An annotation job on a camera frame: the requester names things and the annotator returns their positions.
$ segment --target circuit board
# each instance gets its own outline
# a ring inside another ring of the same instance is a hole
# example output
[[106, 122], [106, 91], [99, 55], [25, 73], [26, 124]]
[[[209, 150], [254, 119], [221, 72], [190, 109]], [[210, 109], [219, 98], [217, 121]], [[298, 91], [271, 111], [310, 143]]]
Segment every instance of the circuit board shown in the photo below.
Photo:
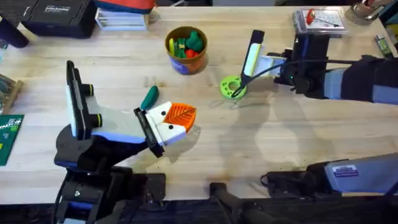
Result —
[[0, 115], [0, 166], [7, 164], [24, 115]]

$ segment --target storage box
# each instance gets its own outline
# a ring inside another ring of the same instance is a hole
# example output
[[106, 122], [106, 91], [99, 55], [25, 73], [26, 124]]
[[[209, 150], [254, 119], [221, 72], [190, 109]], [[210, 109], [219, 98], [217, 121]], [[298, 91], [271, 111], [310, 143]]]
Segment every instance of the storage box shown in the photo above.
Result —
[[36, 35], [89, 38], [95, 13], [93, 1], [37, 0], [26, 8], [21, 22]]

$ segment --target wooden table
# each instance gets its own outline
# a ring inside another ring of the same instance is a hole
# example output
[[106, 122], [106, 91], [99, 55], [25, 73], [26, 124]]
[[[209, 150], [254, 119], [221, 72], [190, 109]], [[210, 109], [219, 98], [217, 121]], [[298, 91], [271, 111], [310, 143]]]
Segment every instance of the wooden table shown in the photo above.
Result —
[[[97, 29], [89, 40], [38, 38], [24, 30], [31, 45], [10, 47], [0, 63], [0, 73], [25, 82], [12, 109], [25, 119], [7, 166], [0, 167], [0, 203], [55, 200], [65, 174], [53, 159], [56, 137], [68, 124], [67, 60], [74, 61], [84, 82], [94, 85], [103, 106], [132, 111], [157, 84], [159, 103], [198, 108], [188, 137], [167, 147], [166, 156], [156, 159], [148, 150], [122, 163], [136, 172], [165, 172], [166, 199], [207, 198], [212, 181], [227, 182], [238, 197], [266, 197], [259, 177], [267, 171], [397, 152], [398, 106], [313, 100], [271, 80], [253, 82], [236, 104], [223, 99], [218, 85], [240, 74], [253, 29], [266, 32], [267, 52], [293, 46], [294, 9], [160, 7], [151, 15], [148, 32]], [[208, 37], [208, 65], [199, 74], [179, 75], [170, 65], [164, 38], [178, 26], [198, 27]], [[376, 34], [387, 36], [379, 20], [348, 26], [349, 35], [330, 40], [330, 58], [382, 56], [373, 41]]]

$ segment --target green tape roll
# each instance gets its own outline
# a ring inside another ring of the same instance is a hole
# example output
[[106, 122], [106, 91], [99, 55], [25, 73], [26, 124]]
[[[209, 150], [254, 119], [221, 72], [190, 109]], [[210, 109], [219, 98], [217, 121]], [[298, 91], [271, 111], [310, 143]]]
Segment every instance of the green tape roll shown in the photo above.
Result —
[[236, 97], [234, 97], [234, 98], [231, 97], [232, 93], [237, 88], [239, 88], [239, 86], [241, 86], [241, 83], [242, 83], [241, 78], [234, 76], [234, 75], [224, 78], [223, 81], [221, 81], [221, 83], [220, 83], [221, 94], [225, 98], [230, 99], [230, 100], [237, 100], [237, 99], [242, 98], [244, 96], [244, 94], [246, 93], [247, 86], [245, 86], [243, 88], [243, 90], [240, 92], [240, 94], [238, 94]]

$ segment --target plastic container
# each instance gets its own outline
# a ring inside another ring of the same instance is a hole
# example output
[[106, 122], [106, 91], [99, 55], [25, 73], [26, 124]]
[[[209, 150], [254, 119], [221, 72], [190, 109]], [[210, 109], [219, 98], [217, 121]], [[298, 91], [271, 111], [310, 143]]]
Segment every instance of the plastic container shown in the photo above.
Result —
[[[199, 55], [193, 58], [178, 58], [172, 55], [169, 50], [169, 40], [171, 38], [174, 40], [177, 40], [178, 38], [188, 38], [193, 30], [197, 31], [199, 37], [203, 40], [203, 50], [199, 53]], [[198, 28], [186, 26], [178, 27], [172, 30], [165, 39], [165, 47], [173, 68], [182, 75], [196, 73], [206, 66], [205, 55], [207, 49], [207, 37], [205, 33]]]
[[[307, 14], [313, 9], [315, 18], [307, 24]], [[293, 23], [297, 34], [347, 34], [344, 12], [340, 7], [303, 8], [293, 13]]]

